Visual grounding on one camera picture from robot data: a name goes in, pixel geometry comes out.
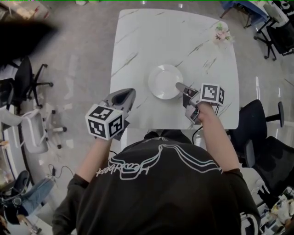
gray floor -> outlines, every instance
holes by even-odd
[[[182,2],[179,8],[172,2],[91,2],[78,6],[73,2],[46,2],[52,7],[50,20],[60,27],[58,35],[41,53],[34,55],[32,65],[36,71],[41,63],[47,63],[41,80],[52,81],[53,88],[39,91],[45,110],[55,108],[58,113],[54,123],[66,126],[60,141],[63,148],[52,147],[46,154],[33,156],[28,154],[33,178],[38,181],[49,172],[48,164],[53,164],[60,173],[62,165],[75,171],[94,139],[88,134],[85,114],[93,103],[98,103],[109,93],[113,44],[120,10],[128,8],[162,8],[197,13],[219,19],[223,9],[219,2]],[[265,60],[264,44],[253,40],[255,28],[244,29],[245,16],[235,10],[228,12],[225,21],[235,37],[235,54],[239,75],[240,105],[244,106],[257,97],[256,77],[259,81],[260,100],[266,115],[276,114],[277,103],[283,101],[285,120],[289,121],[283,129],[278,124],[268,125],[269,135],[294,146],[293,125],[294,106],[293,56],[280,57],[273,62]],[[130,130],[128,144],[144,136],[147,130]],[[191,131],[185,131],[191,137]],[[114,141],[113,150],[119,151],[120,143]],[[244,178],[250,189],[255,187],[258,178],[252,169],[243,170]],[[49,204],[52,209],[66,195],[66,186],[71,173],[63,170],[60,179],[51,192]]]

round plate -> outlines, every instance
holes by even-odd
[[[175,66],[164,64],[151,71],[148,86],[157,98],[168,100],[179,94],[180,91],[175,87],[177,82],[183,82],[181,72]]]

black cable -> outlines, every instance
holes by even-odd
[[[115,155],[117,155],[117,153],[115,151],[109,150],[110,152],[113,152]]]
[[[59,176],[55,176],[55,172],[56,172],[55,166],[52,165],[52,164],[49,164],[49,165],[48,165],[48,169],[49,169],[50,174],[51,174],[53,177],[55,177],[56,179],[59,179],[59,178],[61,177],[62,170],[63,170],[64,167],[66,167],[67,169],[69,169],[70,172],[71,172],[71,174],[74,176],[74,173],[72,172],[72,170],[71,170],[68,166],[65,166],[65,165],[61,167],[61,170],[60,170],[60,174],[59,174]]]
[[[216,107],[216,109],[215,109],[215,113],[216,113],[216,115],[219,113],[219,105]],[[194,132],[194,134],[192,135],[192,144],[194,145],[194,135],[198,132],[198,131],[200,131],[201,129],[203,128],[203,126],[201,126],[200,128],[198,128],[195,132]]]

marble tabletop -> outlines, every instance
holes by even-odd
[[[149,73],[162,64],[177,67],[184,84],[219,84],[225,90],[218,116],[225,129],[239,120],[239,82],[232,43],[214,42],[219,20],[163,9],[122,10],[116,30],[110,92],[136,90],[130,128],[197,129],[185,116],[182,97],[161,100],[150,92]]]

person's right arm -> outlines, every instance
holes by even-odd
[[[203,125],[204,140],[207,152],[215,159],[223,171],[239,168],[239,161],[221,121],[210,104],[201,102],[199,120]]]

